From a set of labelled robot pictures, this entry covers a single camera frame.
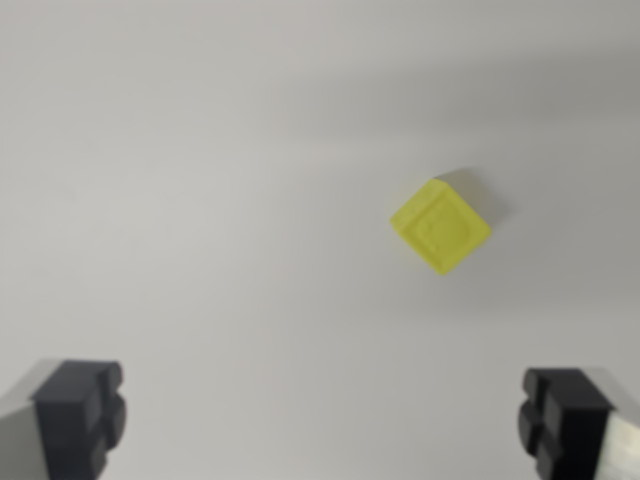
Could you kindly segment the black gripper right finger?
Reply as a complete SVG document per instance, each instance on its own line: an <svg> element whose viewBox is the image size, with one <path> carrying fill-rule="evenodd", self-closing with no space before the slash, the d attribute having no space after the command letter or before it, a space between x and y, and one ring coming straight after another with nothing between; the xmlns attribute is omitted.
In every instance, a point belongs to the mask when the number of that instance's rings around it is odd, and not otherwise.
<svg viewBox="0 0 640 480"><path fill-rule="evenodd" d="M541 479L637 479L639 398L603 368L529 368L517 427Z"/></svg>

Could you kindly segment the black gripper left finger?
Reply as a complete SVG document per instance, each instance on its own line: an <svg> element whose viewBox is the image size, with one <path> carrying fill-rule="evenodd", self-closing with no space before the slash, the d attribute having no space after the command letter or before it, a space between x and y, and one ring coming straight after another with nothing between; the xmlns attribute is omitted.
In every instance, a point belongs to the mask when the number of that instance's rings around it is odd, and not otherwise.
<svg viewBox="0 0 640 480"><path fill-rule="evenodd" d="M98 479L127 420L117 361L44 359L1 394L3 479Z"/></svg>

